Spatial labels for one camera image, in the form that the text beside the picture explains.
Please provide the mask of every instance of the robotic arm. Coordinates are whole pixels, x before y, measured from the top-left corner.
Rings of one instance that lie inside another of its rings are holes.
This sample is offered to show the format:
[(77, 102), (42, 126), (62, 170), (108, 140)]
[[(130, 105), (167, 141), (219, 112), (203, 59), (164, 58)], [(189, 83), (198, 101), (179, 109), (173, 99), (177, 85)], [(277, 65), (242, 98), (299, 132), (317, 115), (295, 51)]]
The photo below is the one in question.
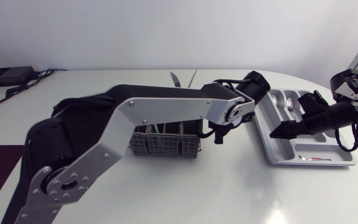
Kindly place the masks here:
[[(271, 138), (293, 139), (301, 134), (318, 134), (335, 130), (339, 146), (347, 152), (358, 147), (358, 71), (348, 69), (330, 80), (331, 92), (337, 102), (331, 106), (314, 91), (301, 96), (298, 101), (305, 113), (300, 122), (283, 121), (270, 133)], [(355, 144), (346, 149), (339, 140), (339, 128), (352, 125)]]
[(28, 132), (20, 180), (2, 222), (53, 222), (63, 205), (77, 202), (123, 157), (136, 126), (207, 119), (215, 143), (222, 144), (233, 122), (250, 121), (269, 90), (264, 77), (251, 72), (241, 81), (216, 80), (200, 90), (118, 85), (65, 99), (52, 118)]

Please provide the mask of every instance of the spoon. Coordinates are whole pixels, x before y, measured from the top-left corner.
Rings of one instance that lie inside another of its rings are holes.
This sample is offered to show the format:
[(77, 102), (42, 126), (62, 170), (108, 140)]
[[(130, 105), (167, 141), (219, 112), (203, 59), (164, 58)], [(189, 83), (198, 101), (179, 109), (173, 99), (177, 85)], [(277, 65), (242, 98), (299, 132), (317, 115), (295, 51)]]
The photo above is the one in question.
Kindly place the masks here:
[(332, 161), (332, 159), (322, 159), (322, 158), (317, 158), (317, 157), (312, 157), (311, 159), (307, 159), (301, 155), (299, 155), (299, 158), (301, 158), (301, 160), (303, 160), (303, 161)]

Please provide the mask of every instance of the gray plastic basket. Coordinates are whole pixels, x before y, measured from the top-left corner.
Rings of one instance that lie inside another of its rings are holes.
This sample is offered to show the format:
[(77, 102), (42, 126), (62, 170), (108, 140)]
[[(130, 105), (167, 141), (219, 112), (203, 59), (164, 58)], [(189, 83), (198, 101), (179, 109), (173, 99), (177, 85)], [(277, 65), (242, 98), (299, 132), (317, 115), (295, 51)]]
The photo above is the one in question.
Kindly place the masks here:
[(136, 127), (130, 141), (135, 156), (153, 156), (197, 158), (200, 150), (200, 138), (195, 134), (202, 129), (202, 121), (184, 121)]

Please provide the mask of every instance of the black cable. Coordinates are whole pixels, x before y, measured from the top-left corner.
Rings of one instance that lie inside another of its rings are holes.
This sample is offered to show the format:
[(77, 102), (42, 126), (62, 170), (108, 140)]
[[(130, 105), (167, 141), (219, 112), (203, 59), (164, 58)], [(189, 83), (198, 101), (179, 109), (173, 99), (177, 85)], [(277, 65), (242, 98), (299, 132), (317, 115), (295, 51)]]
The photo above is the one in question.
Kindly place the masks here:
[(345, 152), (352, 152), (352, 151), (355, 151), (358, 148), (358, 125), (356, 125), (355, 123), (352, 124), (352, 132), (353, 132), (353, 136), (354, 136), (353, 148), (347, 149), (341, 143), (341, 140), (339, 138), (339, 129), (338, 128), (335, 129), (336, 142), (338, 143), (339, 147)]
[(251, 79), (246, 78), (246, 79), (244, 79), (244, 80), (218, 79), (218, 80), (215, 80), (214, 82), (217, 82), (217, 83), (219, 83), (219, 84), (221, 84), (221, 85), (222, 85), (223, 83), (227, 83), (227, 84), (229, 84), (230, 89), (231, 89), (233, 92), (236, 92), (236, 89), (234, 88), (233, 83), (243, 84), (243, 83), (247, 83), (247, 82), (249, 82), (249, 81), (251, 81)]
[(57, 70), (62, 70), (62, 71), (66, 71), (65, 69), (61, 69), (61, 68), (50, 68), (41, 72), (34, 72), (32, 74), (32, 79), (36, 80), (35, 82), (31, 83), (31, 84), (27, 84), (27, 85), (23, 85), (23, 86), (17, 86), (14, 88), (10, 88), (8, 90), (6, 90), (6, 94), (5, 94), (5, 98), (0, 100), (0, 104), (3, 103), (4, 101), (8, 100), (9, 98), (23, 92), (24, 90), (28, 90), (29, 88), (36, 86), (42, 79), (50, 76), (53, 72), (56, 72)]

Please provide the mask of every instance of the fork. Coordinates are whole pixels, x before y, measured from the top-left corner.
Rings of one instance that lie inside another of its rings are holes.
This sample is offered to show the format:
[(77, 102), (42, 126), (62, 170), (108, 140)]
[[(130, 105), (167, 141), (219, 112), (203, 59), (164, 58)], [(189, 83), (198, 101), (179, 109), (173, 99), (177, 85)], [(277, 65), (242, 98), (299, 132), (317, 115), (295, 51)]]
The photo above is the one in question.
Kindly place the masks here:
[(290, 114), (292, 115), (292, 117), (295, 119), (296, 122), (300, 121), (295, 111), (293, 110), (293, 102), (291, 97), (287, 98), (287, 110), (290, 112)]

